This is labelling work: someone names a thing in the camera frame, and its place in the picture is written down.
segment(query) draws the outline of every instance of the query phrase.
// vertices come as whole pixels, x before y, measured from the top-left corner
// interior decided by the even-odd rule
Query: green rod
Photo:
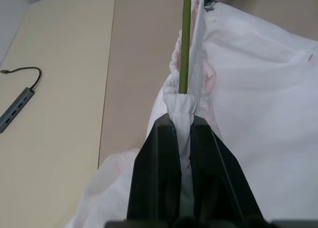
[[[179,93],[188,92],[191,0],[183,0]]]

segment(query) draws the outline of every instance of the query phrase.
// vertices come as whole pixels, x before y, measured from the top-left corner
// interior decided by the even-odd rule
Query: beige table surface
[[[114,0],[43,0],[1,69],[37,66],[35,95],[0,134],[0,228],[61,228],[97,170]],[[37,71],[0,75],[2,114]]]
[[[317,0],[219,0],[318,40]],[[182,0],[116,0],[99,164],[140,148],[181,29]]]

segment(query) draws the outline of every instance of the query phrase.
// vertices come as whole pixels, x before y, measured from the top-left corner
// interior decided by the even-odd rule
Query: black cable
[[[37,84],[39,83],[41,77],[42,77],[42,71],[41,69],[37,68],[37,67],[24,67],[24,68],[18,68],[12,71],[8,71],[8,70],[1,70],[0,73],[4,73],[4,74],[9,74],[9,73],[14,73],[16,71],[20,71],[20,70],[25,70],[25,69],[36,69],[39,71],[39,76],[38,79],[35,81],[35,83],[30,87],[30,90],[33,91],[33,89],[35,89],[35,87],[37,86]]]

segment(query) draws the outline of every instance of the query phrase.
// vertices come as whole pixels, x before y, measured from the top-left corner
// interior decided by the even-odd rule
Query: white fabric
[[[177,94],[179,38],[171,75],[155,101],[148,127],[149,132],[166,112],[176,126],[182,204],[193,205],[188,145],[196,114],[220,137],[218,123],[265,218],[317,218],[318,42],[222,3],[210,12],[202,7],[200,0],[190,50],[189,94]],[[213,65],[218,76],[213,92],[208,79],[214,72],[206,64]],[[125,219],[137,153],[125,152],[104,162],[68,228],[97,228],[107,220]]]

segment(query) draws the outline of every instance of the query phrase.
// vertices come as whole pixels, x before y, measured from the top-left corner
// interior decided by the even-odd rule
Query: white wall
[[[0,66],[30,3],[39,0],[0,0]]]

